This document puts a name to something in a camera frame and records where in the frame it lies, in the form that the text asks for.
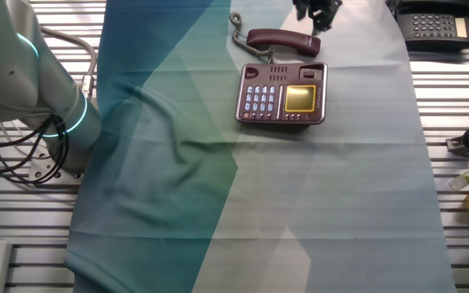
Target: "metal slatted table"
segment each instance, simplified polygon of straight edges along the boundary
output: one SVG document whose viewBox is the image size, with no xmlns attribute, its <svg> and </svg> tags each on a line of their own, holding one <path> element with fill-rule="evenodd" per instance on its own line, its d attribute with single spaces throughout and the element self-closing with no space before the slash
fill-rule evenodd
<svg viewBox="0 0 469 293">
<path fill-rule="evenodd" d="M 30 2 L 41 24 L 81 37 L 98 49 L 105 1 Z M 46 37 L 46 42 L 79 81 L 88 67 L 88 54 L 52 37 Z M 444 143 L 469 128 L 469 50 L 461 54 L 410 53 L 410 60 L 455 283 L 459 293 L 469 293 L 469 217 L 462 204 L 469 186 L 448 192 L 440 184 L 469 168 L 469 159 L 448 154 Z M 10 133 L 19 136 L 17 131 Z M 5 139 L 1 131 L 0 139 Z M 5 148 L 3 155 L 14 161 L 23 158 L 12 148 Z M 19 172 L 28 174 L 28 169 L 29 164 Z M 73 274 L 63 262 L 76 199 L 76 192 L 25 191 L 0 178 L 0 238 L 14 243 L 7 293 L 72 292 Z"/>
</svg>

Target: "teal fabric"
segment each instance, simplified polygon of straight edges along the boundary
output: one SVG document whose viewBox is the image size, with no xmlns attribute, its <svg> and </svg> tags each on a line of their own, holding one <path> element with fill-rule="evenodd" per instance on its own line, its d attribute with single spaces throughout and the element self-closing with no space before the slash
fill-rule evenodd
<svg viewBox="0 0 469 293">
<path fill-rule="evenodd" d="M 73 214 L 74 291 L 454 292 L 402 36 L 347 0 L 316 58 L 327 119 L 241 125 L 231 11 L 309 29 L 289 0 L 109 0 L 103 131 Z M 280 63 L 313 61 L 278 53 Z"/>
</svg>

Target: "white robotic arm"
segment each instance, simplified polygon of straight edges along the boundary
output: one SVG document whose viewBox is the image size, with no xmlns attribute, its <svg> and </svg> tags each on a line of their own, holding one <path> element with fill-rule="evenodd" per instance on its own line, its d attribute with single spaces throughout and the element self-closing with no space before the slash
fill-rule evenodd
<svg viewBox="0 0 469 293">
<path fill-rule="evenodd" d="M 92 82 L 85 77 L 87 89 Z M 28 1 L 0 0 L 0 122 L 20 119 L 37 129 L 50 115 L 69 137 L 63 169 L 83 172 L 100 132 L 99 114 L 48 48 Z M 43 139 L 52 155 L 59 152 L 53 125 Z"/>
</svg>

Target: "telephone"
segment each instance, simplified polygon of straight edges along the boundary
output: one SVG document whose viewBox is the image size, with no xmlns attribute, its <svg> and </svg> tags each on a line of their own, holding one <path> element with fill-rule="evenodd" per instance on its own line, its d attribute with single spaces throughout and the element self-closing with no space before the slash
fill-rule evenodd
<svg viewBox="0 0 469 293">
<path fill-rule="evenodd" d="M 235 118 L 238 122 L 320 124 L 325 120 L 325 63 L 245 64 Z"/>
<path fill-rule="evenodd" d="M 250 30 L 247 42 L 242 42 L 238 39 L 241 19 L 239 13 L 231 12 L 233 42 L 253 55 L 267 56 L 268 63 L 243 66 L 234 118 L 243 123 L 322 123 L 325 120 L 327 64 L 276 64 L 272 58 L 272 45 L 289 46 L 296 48 L 298 54 L 315 57 L 320 51 L 320 39 L 282 29 L 260 28 Z"/>
<path fill-rule="evenodd" d="M 408 50 L 469 49 L 469 0 L 400 0 L 397 11 Z"/>
</svg>

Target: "metal bracket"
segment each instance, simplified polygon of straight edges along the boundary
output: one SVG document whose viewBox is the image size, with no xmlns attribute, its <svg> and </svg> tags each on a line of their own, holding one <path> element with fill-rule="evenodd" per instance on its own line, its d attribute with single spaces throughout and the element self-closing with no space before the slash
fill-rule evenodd
<svg viewBox="0 0 469 293">
<path fill-rule="evenodd" d="M 53 159 L 32 160 L 29 178 L 33 180 L 47 174 L 55 165 Z M 49 181 L 42 184 L 50 188 L 77 187 L 81 184 L 84 174 L 72 174 L 60 169 Z"/>
<path fill-rule="evenodd" d="M 462 137 L 446 139 L 446 147 L 454 155 L 469 157 L 469 148 L 462 143 Z"/>
</svg>

